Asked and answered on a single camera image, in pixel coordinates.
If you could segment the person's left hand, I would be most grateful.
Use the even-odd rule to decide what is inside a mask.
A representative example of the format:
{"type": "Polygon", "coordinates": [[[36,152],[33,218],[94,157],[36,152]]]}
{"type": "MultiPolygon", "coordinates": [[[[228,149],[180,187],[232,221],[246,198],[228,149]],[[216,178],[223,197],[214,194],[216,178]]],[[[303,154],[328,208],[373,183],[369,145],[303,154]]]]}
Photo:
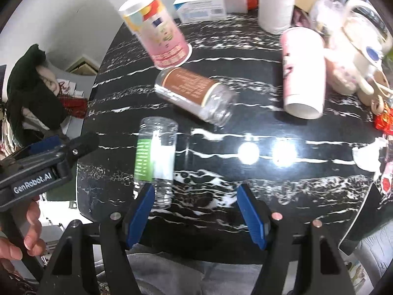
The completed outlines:
{"type": "Polygon", "coordinates": [[[39,220],[41,211],[36,196],[30,201],[21,202],[9,209],[17,227],[21,227],[23,245],[17,246],[8,239],[8,235],[1,235],[1,266],[9,273],[17,274],[13,263],[23,259],[25,251],[30,257],[42,256],[46,244],[41,238],[42,224],[39,220]]]}

